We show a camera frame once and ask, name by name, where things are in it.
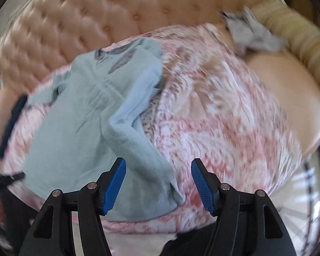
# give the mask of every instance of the light blue shirt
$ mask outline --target light blue shirt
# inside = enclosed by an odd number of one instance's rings
[[[30,146],[24,185],[46,199],[77,191],[108,171],[117,157],[127,173],[111,221],[156,218],[183,204],[173,167],[144,134],[142,113],[162,78],[162,50],[150,38],[78,56],[52,88],[27,107],[55,101]]]

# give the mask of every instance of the pink and white fabric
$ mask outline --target pink and white fabric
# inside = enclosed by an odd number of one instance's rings
[[[143,127],[154,147],[173,165],[179,189],[187,199],[184,205],[154,220],[131,223],[102,219],[107,231],[174,233],[214,222],[204,210],[191,177],[194,158],[201,158],[208,171],[240,191],[263,189],[270,194],[292,175],[300,164],[301,150],[285,113],[213,25],[175,25],[142,36],[152,37],[162,46],[165,82],[163,91],[142,114]],[[51,84],[52,76],[70,68],[67,65],[55,71],[36,91]],[[49,109],[50,105],[38,105],[22,112],[0,164],[2,173],[23,169],[33,135]],[[37,210],[44,202],[22,183],[10,190]]]

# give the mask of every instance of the beige upholstered headboard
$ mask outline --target beige upholstered headboard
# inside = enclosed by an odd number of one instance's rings
[[[77,55],[163,26],[221,21],[263,0],[32,0],[0,45],[4,84],[32,91]]]

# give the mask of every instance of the wrinkled fabric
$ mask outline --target wrinkled fabric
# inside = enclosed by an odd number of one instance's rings
[[[150,38],[92,51],[31,96],[28,107],[55,102],[31,143],[24,186],[43,199],[54,189],[78,191],[122,157],[127,173],[106,220],[150,220],[183,204],[173,167],[140,122],[161,81],[161,54]]]
[[[197,157],[209,172],[239,191],[263,189],[272,194],[284,184],[301,163],[298,139],[274,95],[223,42],[215,26],[170,26],[142,36],[161,45],[165,82],[163,91],[141,115],[142,125],[146,137],[173,166],[186,201],[149,221],[110,222],[102,218],[104,229],[124,234],[177,233],[213,223],[215,219],[205,211],[191,176],[190,163]],[[64,66],[55,74],[70,67]],[[52,76],[36,92],[50,84]],[[22,112],[2,162],[3,173],[23,168],[29,143],[48,111],[48,105],[36,105]],[[36,209],[44,202],[20,182],[9,189]]]
[[[220,11],[233,39],[234,51],[243,56],[247,49],[253,51],[278,52],[288,45],[282,37],[274,36],[256,20],[253,12],[245,7],[243,13]]]

